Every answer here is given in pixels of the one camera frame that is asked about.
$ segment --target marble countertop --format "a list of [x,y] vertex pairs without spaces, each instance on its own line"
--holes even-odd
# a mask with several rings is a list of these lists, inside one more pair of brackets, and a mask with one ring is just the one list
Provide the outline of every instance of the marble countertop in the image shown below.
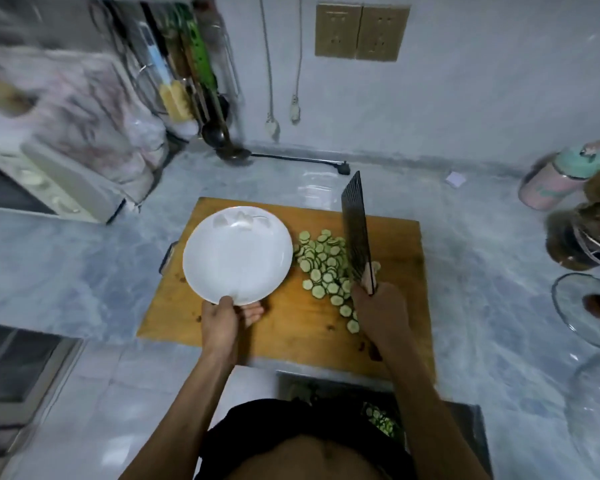
[[[437,388],[481,405],[496,478],[592,478],[570,443],[564,395],[577,368],[600,351],[553,309],[551,285],[567,271],[547,256],[546,216],[518,201],[518,179],[468,172],[454,189],[442,170],[352,164],[357,169],[368,214],[421,224]],[[320,164],[254,159],[233,168],[215,155],[181,153],[141,212],[124,210],[108,226],[0,211],[0,324],[131,342],[160,261],[200,196],[339,210],[347,182]]]

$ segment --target hanging cable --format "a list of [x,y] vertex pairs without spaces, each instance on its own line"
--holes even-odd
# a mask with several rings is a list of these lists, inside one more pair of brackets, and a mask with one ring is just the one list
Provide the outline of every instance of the hanging cable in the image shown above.
[[264,123],[264,128],[267,133],[275,141],[280,135],[280,125],[273,117],[273,77],[271,75],[271,56],[269,55],[269,39],[267,37],[267,23],[264,17],[264,3],[260,1],[260,14],[262,15],[262,31],[264,33],[264,48],[267,55],[267,76],[269,77],[269,112],[267,113],[267,122]]
[[299,31],[300,31],[300,44],[299,44],[299,55],[298,55],[298,71],[296,73],[296,90],[294,95],[291,96],[291,108],[290,116],[293,124],[300,122],[300,104],[298,103],[298,90],[300,89],[300,69],[302,67],[302,0],[298,0],[298,16],[299,16]]

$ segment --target outlet cover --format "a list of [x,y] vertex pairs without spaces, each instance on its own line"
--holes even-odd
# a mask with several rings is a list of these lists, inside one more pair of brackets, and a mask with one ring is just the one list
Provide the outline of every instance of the outlet cover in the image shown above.
[[395,62],[410,7],[365,6],[360,20],[357,59]]
[[361,14],[360,5],[318,3],[315,8],[315,55],[355,58]]

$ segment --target black shorts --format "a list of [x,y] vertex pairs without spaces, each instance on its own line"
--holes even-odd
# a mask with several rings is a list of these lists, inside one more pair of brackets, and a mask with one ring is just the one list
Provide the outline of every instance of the black shorts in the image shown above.
[[309,405],[299,400],[259,399],[240,404],[207,433],[200,449],[196,480],[221,480],[248,458],[272,450],[298,435],[314,436],[352,448],[392,479],[415,480],[411,456],[337,400]]

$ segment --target person's right hand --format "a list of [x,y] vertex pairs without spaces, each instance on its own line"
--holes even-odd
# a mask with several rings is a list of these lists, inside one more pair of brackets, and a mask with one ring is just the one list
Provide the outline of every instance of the person's right hand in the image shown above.
[[369,296],[359,284],[351,286],[360,327],[378,347],[383,356],[400,351],[411,341],[407,302],[391,283],[379,283],[376,293]]

